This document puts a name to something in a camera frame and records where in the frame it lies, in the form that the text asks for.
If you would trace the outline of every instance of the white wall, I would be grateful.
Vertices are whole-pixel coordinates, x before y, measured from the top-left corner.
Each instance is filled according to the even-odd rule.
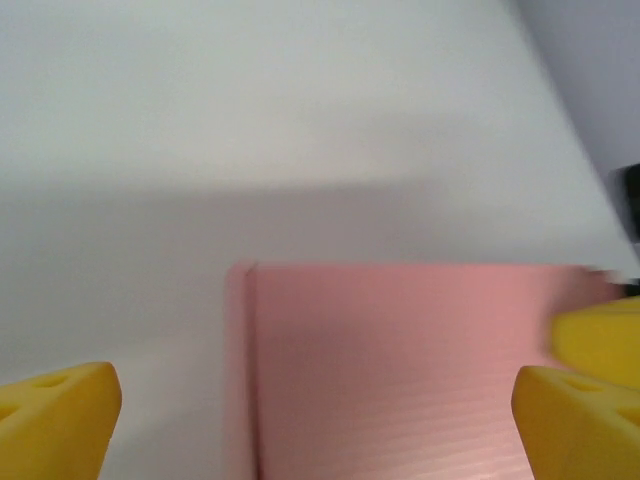
[[[637,265],[499,1],[0,2],[0,380],[88,359],[107,479],[216,478],[238,258]]]

